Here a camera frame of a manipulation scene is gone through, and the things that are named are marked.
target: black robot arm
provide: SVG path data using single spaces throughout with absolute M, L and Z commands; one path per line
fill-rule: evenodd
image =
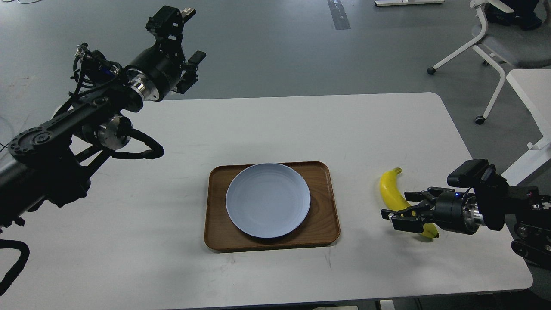
M 536 186 L 509 186 L 485 159 L 466 161 L 447 178 L 449 186 L 468 188 L 457 193 L 450 188 L 430 187 L 406 192 L 416 205 L 400 211 L 381 210 L 394 229 L 422 232 L 423 224 L 434 223 L 446 231 L 474 234 L 479 226 L 499 231 L 505 215 L 516 216 L 511 242 L 518 255 L 551 269 L 551 196 L 540 195 Z
M 36 211 L 45 200 L 62 207 L 86 197 L 90 177 L 110 157 L 154 159 L 163 155 L 163 147 L 134 129 L 122 111 L 138 112 L 144 100 L 161 101 L 170 91 L 183 94 L 198 80 L 197 66 L 206 54 L 197 51 L 186 62 L 182 50 L 183 26 L 193 15 L 191 8 L 163 6 L 146 24 L 155 44 L 125 68 L 97 50 L 89 51 L 86 43 L 78 46 L 71 77 L 77 87 L 69 93 L 69 100 L 51 120 L 21 132 L 6 147 L 11 158 L 0 168 L 0 228 L 12 223 L 23 226 L 21 215 Z M 73 136 L 91 146 L 74 154 L 69 148 Z M 118 152 L 131 138 L 150 149 Z M 81 165 L 92 156 L 88 165 Z M 29 250 L 13 240 L 0 240 L 0 248 L 21 251 L 18 262 L 0 281 L 1 296 L 23 269 Z

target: shoe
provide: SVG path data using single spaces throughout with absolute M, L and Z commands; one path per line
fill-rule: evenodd
M 505 13 L 502 10 L 491 6 L 486 11 L 486 18 L 490 23 L 500 24 L 503 26 L 510 26 L 513 20 L 515 20 L 515 14 Z
M 522 17 L 519 26 L 522 30 L 533 30 L 541 26 L 542 23 L 542 20 L 532 12 L 531 14 Z

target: banana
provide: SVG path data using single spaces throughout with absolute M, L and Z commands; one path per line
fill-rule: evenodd
M 402 172 L 402 168 L 394 168 L 382 174 L 379 181 L 379 191 L 387 208 L 392 211 L 403 210 L 410 206 L 409 202 L 398 191 L 396 177 Z M 423 232 L 420 234 L 427 238 L 438 238 L 438 229 L 432 223 L 423 225 Z

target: brown tray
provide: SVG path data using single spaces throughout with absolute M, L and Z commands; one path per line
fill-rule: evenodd
M 209 177 L 204 240 L 220 252 L 323 247 L 339 237 L 341 228 L 333 197 L 329 169 L 321 162 L 283 163 L 297 171 L 310 189 L 310 209 L 292 232 L 277 238 L 258 238 L 237 228 L 226 211 L 226 192 L 231 181 L 251 165 L 216 167 Z

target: white desk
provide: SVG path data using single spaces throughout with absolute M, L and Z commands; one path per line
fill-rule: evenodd
M 125 113 L 158 139 L 154 161 L 110 159 L 88 197 L 24 216 L 3 238 L 31 249 L 9 309 L 174 309 L 387 299 L 528 288 L 509 232 L 441 231 L 431 243 L 381 218 L 380 175 L 402 191 L 446 186 L 470 159 L 432 93 L 178 100 Z M 341 236 L 330 247 L 220 254 L 203 241 L 219 165 L 322 161 Z M 17 253 L 0 252 L 7 269 Z
M 551 159 L 551 69 L 515 69 L 507 81 L 526 105 L 543 137 L 513 163 L 502 176 L 517 185 Z

